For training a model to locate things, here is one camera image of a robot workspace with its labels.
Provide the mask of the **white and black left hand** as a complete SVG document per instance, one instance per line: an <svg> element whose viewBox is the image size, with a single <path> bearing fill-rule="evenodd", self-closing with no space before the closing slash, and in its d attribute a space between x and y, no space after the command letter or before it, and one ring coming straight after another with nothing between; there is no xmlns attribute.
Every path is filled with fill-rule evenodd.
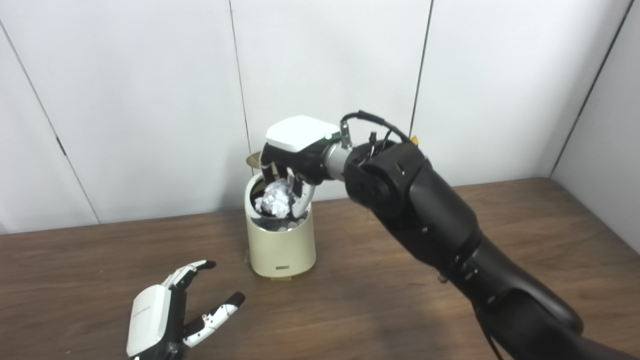
<svg viewBox="0 0 640 360"><path fill-rule="evenodd" d="M199 271L216 265L206 259L191 262L135 296L126 340L130 360L184 360L190 349L212 336L238 311L246 301L245 294L239 291L185 322L187 288Z"/></svg>

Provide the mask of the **white and black right hand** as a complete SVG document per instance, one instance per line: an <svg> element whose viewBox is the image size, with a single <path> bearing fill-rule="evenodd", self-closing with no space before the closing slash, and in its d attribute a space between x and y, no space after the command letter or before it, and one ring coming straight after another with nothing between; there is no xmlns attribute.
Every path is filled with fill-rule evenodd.
<svg viewBox="0 0 640 360"><path fill-rule="evenodd" d="M331 180L329 152L341 140L337 125L297 115L270 126L259 157L265 193L256 207L275 219L298 219L315 188Z"/></svg>

